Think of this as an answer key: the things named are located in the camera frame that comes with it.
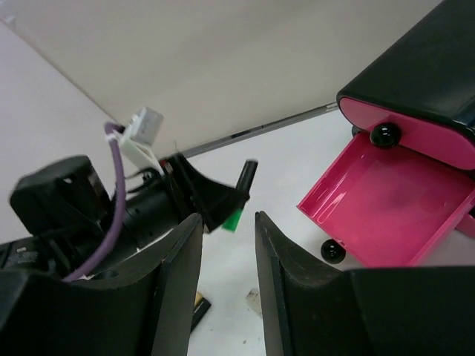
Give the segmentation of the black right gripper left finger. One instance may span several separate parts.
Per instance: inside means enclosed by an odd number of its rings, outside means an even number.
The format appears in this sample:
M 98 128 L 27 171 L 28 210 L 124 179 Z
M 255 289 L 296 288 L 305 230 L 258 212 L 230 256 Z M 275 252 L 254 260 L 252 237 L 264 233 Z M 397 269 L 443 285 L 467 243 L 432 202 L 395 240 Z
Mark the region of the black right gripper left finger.
M 97 278 L 2 271 L 1 353 L 185 355 L 202 242 L 202 219 L 192 214 Z

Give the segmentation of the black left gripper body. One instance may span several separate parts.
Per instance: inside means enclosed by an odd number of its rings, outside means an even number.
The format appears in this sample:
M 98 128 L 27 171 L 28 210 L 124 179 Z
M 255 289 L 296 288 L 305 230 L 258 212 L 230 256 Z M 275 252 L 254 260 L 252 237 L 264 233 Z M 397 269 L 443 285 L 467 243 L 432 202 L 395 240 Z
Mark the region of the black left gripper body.
M 179 225 L 191 213 L 182 189 L 171 174 L 155 168 L 138 172 L 143 184 L 132 189 L 126 200 L 119 252 L 135 252 Z

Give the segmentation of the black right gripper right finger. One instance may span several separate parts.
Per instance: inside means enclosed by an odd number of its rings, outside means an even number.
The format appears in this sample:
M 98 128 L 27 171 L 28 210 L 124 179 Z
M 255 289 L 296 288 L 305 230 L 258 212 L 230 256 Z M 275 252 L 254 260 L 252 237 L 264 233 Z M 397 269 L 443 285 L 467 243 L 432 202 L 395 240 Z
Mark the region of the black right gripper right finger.
M 472 355 L 474 268 L 341 271 L 255 215 L 268 355 Z

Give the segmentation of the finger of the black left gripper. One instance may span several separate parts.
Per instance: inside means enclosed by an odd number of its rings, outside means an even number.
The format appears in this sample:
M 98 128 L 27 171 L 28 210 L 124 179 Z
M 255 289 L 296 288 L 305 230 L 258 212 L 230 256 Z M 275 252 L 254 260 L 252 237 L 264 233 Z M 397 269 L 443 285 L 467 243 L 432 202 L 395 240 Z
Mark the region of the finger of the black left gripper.
M 185 198 L 186 207 L 203 218 L 206 232 L 211 233 L 233 214 L 244 195 L 235 186 L 214 181 L 202 175 L 182 155 L 168 158 L 174 178 Z

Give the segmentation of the black green-capped marker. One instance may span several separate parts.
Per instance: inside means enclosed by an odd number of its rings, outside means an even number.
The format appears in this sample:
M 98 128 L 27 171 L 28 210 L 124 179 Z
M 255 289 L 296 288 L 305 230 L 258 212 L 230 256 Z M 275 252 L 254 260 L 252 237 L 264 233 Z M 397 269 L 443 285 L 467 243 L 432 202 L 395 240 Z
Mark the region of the black green-capped marker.
M 255 178 L 256 170 L 258 168 L 258 161 L 255 159 L 248 159 L 241 171 L 240 177 L 237 181 L 236 189 L 244 195 L 244 198 L 239 202 L 237 209 L 233 214 L 222 224 L 222 229 L 235 232 L 241 215 L 243 213 L 246 202 L 250 198 L 250 190 L 253 180 Z

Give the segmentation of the black pink-capped marker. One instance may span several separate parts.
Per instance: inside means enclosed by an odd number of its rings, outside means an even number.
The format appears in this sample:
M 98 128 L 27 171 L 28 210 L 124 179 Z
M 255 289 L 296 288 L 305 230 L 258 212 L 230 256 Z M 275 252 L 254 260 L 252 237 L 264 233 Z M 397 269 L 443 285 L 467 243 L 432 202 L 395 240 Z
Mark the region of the black pink-capped marker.
M 195 295 L 194 310 L 191 321 L 191 332 L 194 331 L 211 306 L 211 303 L 200 292 L 197 291 Z

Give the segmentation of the pink bottom drawer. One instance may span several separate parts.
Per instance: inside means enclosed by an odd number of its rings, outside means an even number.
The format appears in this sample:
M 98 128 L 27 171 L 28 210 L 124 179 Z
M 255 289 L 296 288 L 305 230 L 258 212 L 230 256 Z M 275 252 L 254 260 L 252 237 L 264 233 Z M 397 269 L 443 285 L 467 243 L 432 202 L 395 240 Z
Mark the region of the pink bottom drawer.
M 465 215 L 456 227 L 457 231 L 460 231 L 467 237 L 475 238 L 475 218 L 471 214 Z

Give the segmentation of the pink top drawer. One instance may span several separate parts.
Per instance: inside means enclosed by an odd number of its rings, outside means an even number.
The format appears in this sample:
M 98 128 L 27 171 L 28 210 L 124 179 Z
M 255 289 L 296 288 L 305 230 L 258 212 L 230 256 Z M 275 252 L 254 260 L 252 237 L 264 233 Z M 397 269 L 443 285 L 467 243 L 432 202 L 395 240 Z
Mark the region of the pink top drawer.
M 450 128 L 347 97 L 339 106 L 343 115 L 363 131 L 392 122 L 402 133 L 400 145 L 463 171 L 474 169 L 474 144 Z

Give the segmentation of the black mini drawer cabinet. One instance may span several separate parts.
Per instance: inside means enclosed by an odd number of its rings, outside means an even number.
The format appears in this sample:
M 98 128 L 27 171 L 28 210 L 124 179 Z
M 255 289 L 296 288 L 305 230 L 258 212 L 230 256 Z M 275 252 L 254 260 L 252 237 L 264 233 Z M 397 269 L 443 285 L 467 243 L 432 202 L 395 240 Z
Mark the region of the black mini drawer cabinet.
M 442 1 L 337 94 L 474 139 L 474 2 Z

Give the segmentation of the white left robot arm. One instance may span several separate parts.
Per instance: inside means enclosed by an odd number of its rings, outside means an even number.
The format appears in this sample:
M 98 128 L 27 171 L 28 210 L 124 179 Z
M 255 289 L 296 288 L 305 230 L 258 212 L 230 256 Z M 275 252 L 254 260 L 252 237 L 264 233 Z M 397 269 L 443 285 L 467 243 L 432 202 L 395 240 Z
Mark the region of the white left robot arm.
M 205 177 L 182 154 L 163 159 L 159 168 L 142 169 L 142 185 L 128 193 L 116 244 L 95 272 L 128 259 L 191 214 L 202 217 L 208 233 L 230 226 L 249 200 L 257 167 L 255 160 L 246 161 L 236 186 Z M 67 277 L 103 241 L 115 202 L 84 155 L 59 160 L 22 177 L 10 195 L 10 206 L 28 236 L 1 245 L 1 267 Z

